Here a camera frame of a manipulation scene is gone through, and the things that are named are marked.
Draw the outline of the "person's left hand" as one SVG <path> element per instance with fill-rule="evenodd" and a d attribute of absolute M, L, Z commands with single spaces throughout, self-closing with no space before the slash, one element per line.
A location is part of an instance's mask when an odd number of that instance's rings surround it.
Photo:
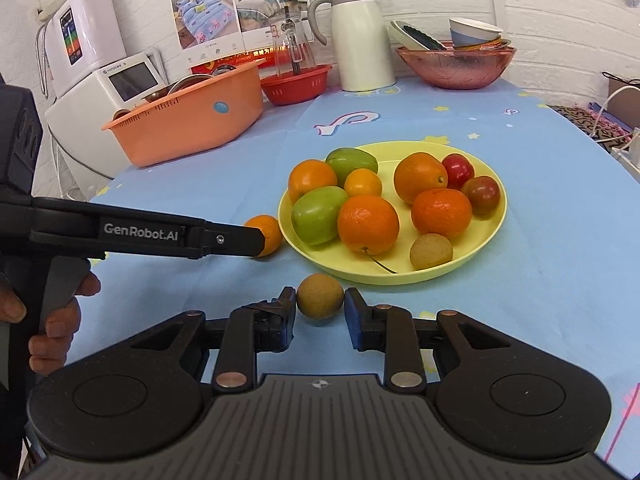
<path fill-rule="evenodd" d="M 100 280 L 89 273 L 79 285 L 74 298 L 65 307 L 56 309 L 49 315 L 44 323 L 43 333 L 29 339 L 29 366 L 35 373 L 47 376 L 64 366 L 81 322 L 77 296 L 91 297 L 100 290 Z M 4 275 L 1 277 L 0 306 L 2 322 L 21 322 L 27 313 Z"/>

